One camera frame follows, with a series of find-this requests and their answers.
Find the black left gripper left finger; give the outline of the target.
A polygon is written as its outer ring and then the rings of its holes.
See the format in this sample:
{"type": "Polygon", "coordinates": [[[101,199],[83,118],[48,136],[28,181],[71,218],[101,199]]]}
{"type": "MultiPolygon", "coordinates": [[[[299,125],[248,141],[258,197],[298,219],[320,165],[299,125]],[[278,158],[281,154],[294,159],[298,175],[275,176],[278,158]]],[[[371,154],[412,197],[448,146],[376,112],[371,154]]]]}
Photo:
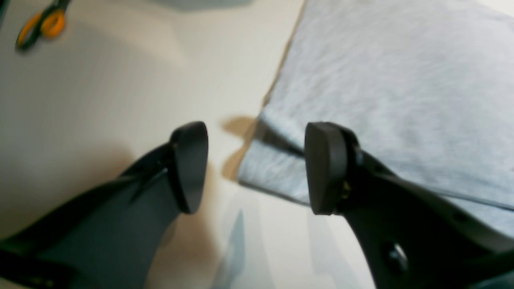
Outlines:
{"type": "Polygon", "coordinates": [[[114,180],[1,241],[1,278],[32,289],[141,289],[165,231],[198,211],[208,161],[201,122],[176,128],[114,180]]]}

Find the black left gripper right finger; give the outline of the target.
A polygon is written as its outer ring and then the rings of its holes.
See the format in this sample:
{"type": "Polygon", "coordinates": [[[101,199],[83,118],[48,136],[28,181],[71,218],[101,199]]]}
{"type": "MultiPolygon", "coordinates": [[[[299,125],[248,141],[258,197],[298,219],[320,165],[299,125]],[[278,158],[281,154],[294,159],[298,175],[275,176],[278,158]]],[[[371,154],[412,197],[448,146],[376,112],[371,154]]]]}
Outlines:
{"type": "Polygon", "coordinates": [[[308,123],[304,154],[312,211],[347,220],[376,288],[512,289],[512,238],[401,179],[351,130],[308,123]]]}

